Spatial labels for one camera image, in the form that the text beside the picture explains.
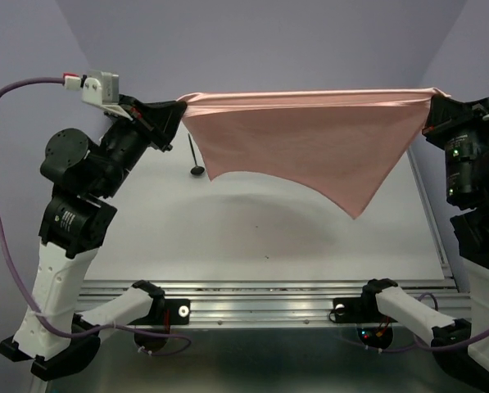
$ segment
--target pink cloth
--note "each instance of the pink cloth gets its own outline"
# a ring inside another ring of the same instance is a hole
[[[212,180],[257,172],[311,187],[352,218],[422,130],[435,88],[192,93],[183,122]]]

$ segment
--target white arm segment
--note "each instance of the white arm segment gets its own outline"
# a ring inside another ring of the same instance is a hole
[[[46,320],[63,332],[71,333],[71,322],[80,288],[97,251],[98,249],[85,251],[70,260],[66,258],[66,250],[63,248],[52,243],[40,244],[40,262],[32,295]],[[13,341],[28,356],[43,356],[45,360],[70,345],[69,338],[47,332],[30,307]]]
[[[95,309],[80,313],[82,319],[92,325],[127,325],[135,319],[149,314],[153,299],[142,289],[131,287],[121,296]],[[109,338],[115,329],[105,329],[99,333],[102,342]]]
[[[378,311],[401,323],[426,344],[433,340],[432,328],[454,324],[454,319],[408,295],[400,287],[389,287],[375,295]]]
[[[489,328],[489,269],[464,260],[470,283],[472,337]],[[470,357],[489,372],[489,337],[468,347]]]

